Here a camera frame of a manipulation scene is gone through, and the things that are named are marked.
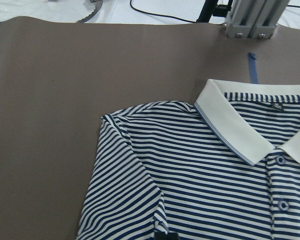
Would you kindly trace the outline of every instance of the white sheet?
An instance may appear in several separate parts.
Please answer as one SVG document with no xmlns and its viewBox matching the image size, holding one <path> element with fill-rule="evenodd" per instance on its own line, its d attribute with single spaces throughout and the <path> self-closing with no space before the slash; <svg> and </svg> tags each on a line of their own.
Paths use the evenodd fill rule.
<svg viewBox="0 0 300 240">
<path fill-rule="evenodd" d="M 228 0 L 219 0 L 219 4 L 227 4 Z M 133 0 L 136 8 L 147 12 L 173 15 L 195 21 L 203 7 L 204 0 Z M 290 5 L 300 6 L 300 0 L 291 0 Z M 0 22 L 17 16 L 29 16 L 50 22 L 75 23 L 95 8 L 89 0 L 0 0 Z M 212 17 L 211 23 L 224 22 L 222 17 Z M 89 23 L 119 24 L 185 24 L 172 18 L 150 16 L 132 10 L 129 0 L 103 0 L 100 12 Z M 287 7 L 279 24 L 300 29 L 300 8 Z"/>
</svg>

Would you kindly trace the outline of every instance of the curved metal tool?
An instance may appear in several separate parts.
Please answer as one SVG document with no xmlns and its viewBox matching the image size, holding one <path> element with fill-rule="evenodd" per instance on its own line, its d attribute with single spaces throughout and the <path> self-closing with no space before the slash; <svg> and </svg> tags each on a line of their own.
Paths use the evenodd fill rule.
<svg viewBox="0 0 300 240">
<path fill-rule="evenodd" d="M 90 3 L 95 3 L 94 11 L 90 15 L 86 16 L 85 18 L 77 21 L 77 23 L 85 23 L 90 19 L 92 19 L 100 11 L 103 2 L 104 0 L 90 0 Z"/>
</svg>

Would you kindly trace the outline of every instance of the clothing label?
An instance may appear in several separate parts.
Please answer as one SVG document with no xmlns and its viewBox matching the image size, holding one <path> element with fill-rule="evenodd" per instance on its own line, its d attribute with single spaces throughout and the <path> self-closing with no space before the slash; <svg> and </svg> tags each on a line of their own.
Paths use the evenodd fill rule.
<svg viewBox="0 0 300 240">
<path fill-rule="evenodd" d="M 283 112 L 285 110 L 282 102 L 272 102 L 271 107 L 280 112 Z"/>
</svg>

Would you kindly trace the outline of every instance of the shirt neckline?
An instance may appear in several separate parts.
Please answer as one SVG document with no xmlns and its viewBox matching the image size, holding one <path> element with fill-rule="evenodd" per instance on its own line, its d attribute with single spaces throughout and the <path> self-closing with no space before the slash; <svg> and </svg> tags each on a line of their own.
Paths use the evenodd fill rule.
<svg viewBox="0 0 300 240">
<path fill-rule="evenodd" d="M 209 79 L 197 98 L 194 106 L 212 131 L 239 158 L 254 166 L 276 147 L 239 115 L 225 98 L 225 93 L 300 96 L 300 85 L 265 85 Z M 277 148 L 300 163 L 300 130 Z"/>
</svg>

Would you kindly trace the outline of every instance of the blue button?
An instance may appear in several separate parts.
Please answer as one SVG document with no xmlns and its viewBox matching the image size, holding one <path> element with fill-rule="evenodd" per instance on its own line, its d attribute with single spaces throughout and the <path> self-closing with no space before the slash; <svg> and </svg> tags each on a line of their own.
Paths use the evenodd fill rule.
<svg viewBox="0 0 300 240">
<path fill-rule="evenodd" d="M 279 165 L 285 165 L 286 164 L 286 159 L 282 155 L 277 156 L 276 159 L 275 159 L 275 161 Z"/>
<path fill-rule="evenodd" d="M 284 212 L 289 210 L 289 204 L 287 201 L 284 201 L 284 200 L 279 201 L 278 207 L 281 211 L 284 211 Z"/>
</svg>

